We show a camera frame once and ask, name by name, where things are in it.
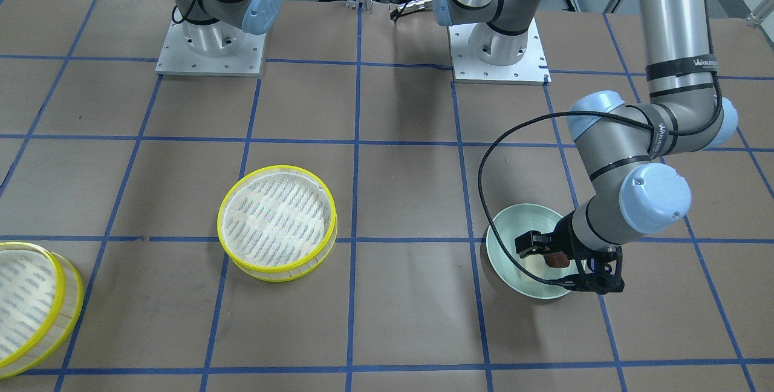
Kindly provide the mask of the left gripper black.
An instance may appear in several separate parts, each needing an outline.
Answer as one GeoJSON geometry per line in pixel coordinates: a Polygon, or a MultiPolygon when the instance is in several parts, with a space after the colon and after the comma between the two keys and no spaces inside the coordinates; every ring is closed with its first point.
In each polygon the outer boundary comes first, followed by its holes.
{"type": "Polygon", "coordinates": [[[625,287],[621,276],[622,247],[612,246],[611,250],[603,251],[589,248],[581,243],[573,231],[572,220],[573,212],[559,220],[553,232],[528,231],[520,235],[515,238],[515,249],[520,258],[564,252],[570,258],[570,264],[577,266],[577,273],[542,281],[520,264],[515,264],[517,268],[541,284],[559,286],[570,291],[592,291],[598,295],[622,292],[625,287]]]}

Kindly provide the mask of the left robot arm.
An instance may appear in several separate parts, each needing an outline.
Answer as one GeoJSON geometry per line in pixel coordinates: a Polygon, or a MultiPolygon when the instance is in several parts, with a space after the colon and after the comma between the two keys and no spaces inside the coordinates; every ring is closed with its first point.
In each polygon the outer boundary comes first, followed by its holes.
{"type": "MultiPolygon", "coordinates": [[[[473,24],[481,61],[510,66],[522,56],[541,0],[432,0],[437,23],[473,24]]],[[[738,113],[718,80],[706,0],[639,0],[649,103],[628,105],[598,91],[566,113],[568,130],[595,190],[589,201],[547,227],[522,220],[509,234],[480,196],[492,263],[562,293],[620,293],[622,246],[680,220],[692,202],[685,178],[660,157],[728,141],[738,113]]]]}

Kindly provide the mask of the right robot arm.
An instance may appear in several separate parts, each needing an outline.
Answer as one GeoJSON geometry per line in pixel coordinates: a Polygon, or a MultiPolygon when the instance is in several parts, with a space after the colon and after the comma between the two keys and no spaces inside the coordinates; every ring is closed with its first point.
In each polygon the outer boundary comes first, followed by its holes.
{"type": "Polygon", "coordinates": [[[186,45],[202,56],[223,56],[245,34],[268,33],[282,0],[174,0],[172,23],[182,28],[186,45]]]}

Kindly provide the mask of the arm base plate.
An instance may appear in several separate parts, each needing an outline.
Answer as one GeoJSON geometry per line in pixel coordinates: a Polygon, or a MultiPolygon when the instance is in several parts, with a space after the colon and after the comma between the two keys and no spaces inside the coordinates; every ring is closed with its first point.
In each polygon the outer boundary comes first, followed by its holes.
{"type": "Polygon", "coordinates": [[[536,20],[527,33],[508,37],[486,23],[447,28],[457,83],[548,84],[551,81],[536,20]]]}
{"type": "Polygon", "coordinates": [[[248,34],[225,22],[171,23],[155,72],[165,76],[260,77],[265,34],[248,34]]]}

